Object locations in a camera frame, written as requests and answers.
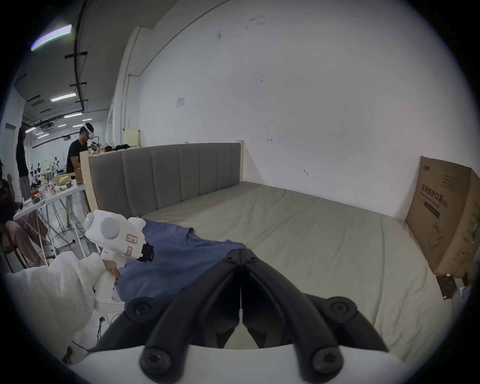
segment person's hand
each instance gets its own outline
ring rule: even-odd
[[[103,264],[105,264],[106,270],[115,275],[115,285],[117,285],[117,281],[121,276],[119,270],[117,269],[117,265],[111,260],[102,259],[102,261],[103,261]]]

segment pink pants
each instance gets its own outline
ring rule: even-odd
[[[27,225],[27,222],[33,228],[37,229],[35,211],[30,213],[28,216],[24,216],[18,219],[17,221],[7,221],[5,223],[5,226],[8,229],[13,243],[17,246],[18,250],[22,253],[22,255],[31,262],[38,264],[40,261],[40,256],[38,256],[38,253],[35,251],[35,248],[30,242],[30,239],[32,239],[32,241],[39,247],[40,239],[38,238],[38,235],[35,233],[35,231],[33,231],[33,229],[31,229]],[[38,226],[40,227],[40,230],[37,229],[37,231],[40,232],[42,237],[45,237],[47,235],[47,227],[40,219],[38,220]],[[10,242],[8,241],[7,235],[5,233],[3,234],[2,242],[5,247],[10,245]]]

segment black cloth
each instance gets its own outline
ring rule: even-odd
[[[10,195],[10,186],[7,180],[2,180],[0,187],[0,223],[5,224],[9,220],[13,220],[14,214],[15,207]]]
[[[80,142],[75,140],[72,144],[70,144],[70,148],[68,149],[68,158],[67,158],[67,173],[75,172],[73,169],[71,157],[78,156],[78,161],[80,161],[80,152],[88,151],[87,143],[81,145]]]
[[[23,143],[17,143],[17,153],[15,154],[15,158],[17,159],[18,176],[28,176],[28,167],[27,162],[25,161],[25,148]]]

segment cardboard box on table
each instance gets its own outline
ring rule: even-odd
[[[459,164],[422,157],[405,221],[435,275],[463,277],[472,268],[480,243],[479,216],[477,174]]]

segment white sweater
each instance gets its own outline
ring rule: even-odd
[[[71,251],[50,267],[6,274],[5,285],[17,311],[40,342],[62,359],[72,337],[93,313],[93,284],[105,271],[98,253],[78,260]]]

